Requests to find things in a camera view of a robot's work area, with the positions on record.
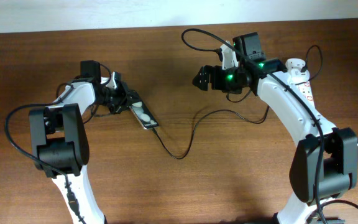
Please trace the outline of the black Samsung Galaxy smartphone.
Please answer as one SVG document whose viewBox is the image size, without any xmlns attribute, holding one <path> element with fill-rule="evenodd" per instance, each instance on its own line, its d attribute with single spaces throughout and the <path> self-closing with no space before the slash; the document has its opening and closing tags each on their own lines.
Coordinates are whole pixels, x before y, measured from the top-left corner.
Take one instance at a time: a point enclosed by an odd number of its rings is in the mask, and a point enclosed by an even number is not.
<svg viewBox="0 0 358 224">
<path fill-rule="evenodd" d="M 130 109 L 144 129 L 159 127 L 157 120 L 154 118 L 143 101 L 131 104 Z"/>
</svg>

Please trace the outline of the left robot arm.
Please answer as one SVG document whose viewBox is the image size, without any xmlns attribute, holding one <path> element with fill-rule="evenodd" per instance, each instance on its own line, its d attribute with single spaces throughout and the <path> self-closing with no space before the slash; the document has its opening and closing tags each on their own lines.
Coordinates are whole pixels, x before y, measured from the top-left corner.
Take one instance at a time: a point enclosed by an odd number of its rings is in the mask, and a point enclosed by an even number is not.
<svg viewBox="0 0 358 224">
<path fill-rule="evenodd" d="M 29 112 L 35 166 L 58 187 L 74 223 L 107 222 L 88 177 L 90 147 L 82 115 L 93 105 L 106 106 L 111 114 L 132 110 L 138 118 L 145 112 L 139 94 L 117 73 L 78 77 L 51 105 Z"/>
</svg>

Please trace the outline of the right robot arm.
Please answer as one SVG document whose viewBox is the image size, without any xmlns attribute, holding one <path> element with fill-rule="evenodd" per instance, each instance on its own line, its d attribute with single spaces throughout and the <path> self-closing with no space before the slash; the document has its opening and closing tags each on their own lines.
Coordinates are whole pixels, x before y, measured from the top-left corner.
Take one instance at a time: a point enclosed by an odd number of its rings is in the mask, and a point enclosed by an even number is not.
<svg viewBox="0 0 358 224">
<path fill-rule="evenodd" d="M 205 65 L 193 79 L 200 90 L 240 94 L 244 88 L 264 101 L 296 146 L 290 167 L 292 194 L 272 223 L 326 223 L 323 207 L 339 201 L 357 183 L 358 139 L 317 111 L 306 62 L 268 59 L 257 33 L 223 42 L 220 65 Z"/>
</svg>

